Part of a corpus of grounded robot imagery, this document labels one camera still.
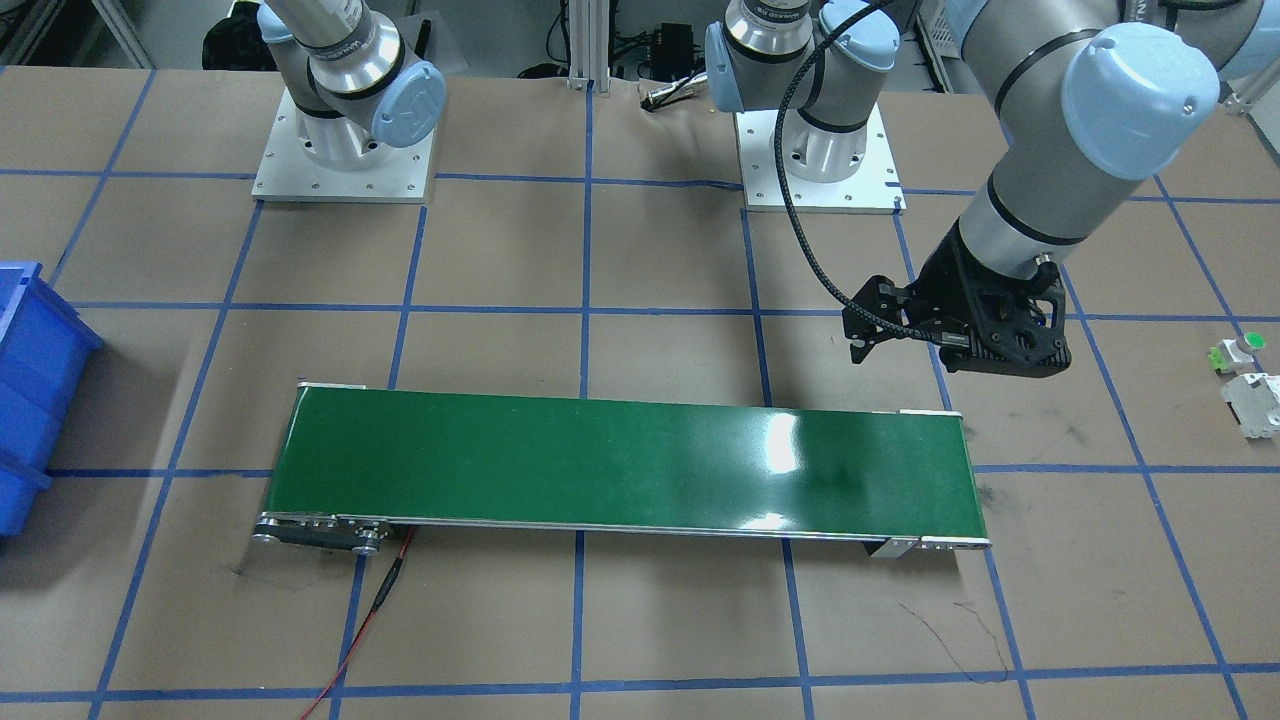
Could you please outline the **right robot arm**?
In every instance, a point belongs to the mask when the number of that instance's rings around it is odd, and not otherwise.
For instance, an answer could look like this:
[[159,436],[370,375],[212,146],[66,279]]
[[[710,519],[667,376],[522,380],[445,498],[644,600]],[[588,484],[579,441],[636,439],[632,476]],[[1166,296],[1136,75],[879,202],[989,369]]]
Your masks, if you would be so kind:
[[262,1],[257,23],[303,113],[346,118],[397,149],[425,140],[440,120],[444,76],[365,1]]

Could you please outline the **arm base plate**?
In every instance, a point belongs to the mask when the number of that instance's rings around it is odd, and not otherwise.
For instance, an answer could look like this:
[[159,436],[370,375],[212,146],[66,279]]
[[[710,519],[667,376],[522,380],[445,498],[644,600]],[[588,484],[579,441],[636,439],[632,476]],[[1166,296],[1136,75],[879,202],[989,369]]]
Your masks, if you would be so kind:
[[[785,210],[773,154],[776,115],[768,110],[733,117],[749,211]],[[878,105],[860,129],[846,135],[818,129],[788,111],[782,159],[797,211],[891,214],[906,208]]]
[[435,135],[397,149],[347,118],[301,111],[282,95],[251,195],[265,202],[426,201]]

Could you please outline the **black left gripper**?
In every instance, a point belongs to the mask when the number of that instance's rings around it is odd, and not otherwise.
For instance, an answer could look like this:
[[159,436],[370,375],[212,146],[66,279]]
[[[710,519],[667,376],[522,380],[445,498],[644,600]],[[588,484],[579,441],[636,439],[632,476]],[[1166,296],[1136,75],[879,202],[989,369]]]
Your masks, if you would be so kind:
[[1065,288],[1051,260],[1029,281],[1009,278],[982,265],[952,225],[911,287],[873,275],[854,295],[856,307],[844,307],[852,364],[888,340],[920,338],[904,318],[910,302],[914,325],[947,338],[940,356],[948,372],[1046,378],[1071,364]]

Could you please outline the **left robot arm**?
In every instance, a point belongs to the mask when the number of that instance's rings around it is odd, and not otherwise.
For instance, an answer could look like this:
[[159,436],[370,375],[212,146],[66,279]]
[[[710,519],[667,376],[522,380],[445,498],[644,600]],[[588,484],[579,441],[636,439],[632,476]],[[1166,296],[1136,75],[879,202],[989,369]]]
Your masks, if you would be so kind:
[[[1043,378],[1070,365],[1061,263],[1178,155],[1221,85],[1277,58],[1275,1],[948,1],[954,40],[1009,147],[918,278],[872,277],[842,305],[854,363],[879,343],[934,345],[950,372]],[[768,111],[772,176],[856,170],[900,32],[882,1],[731,1],[705,33],[722,111]]]

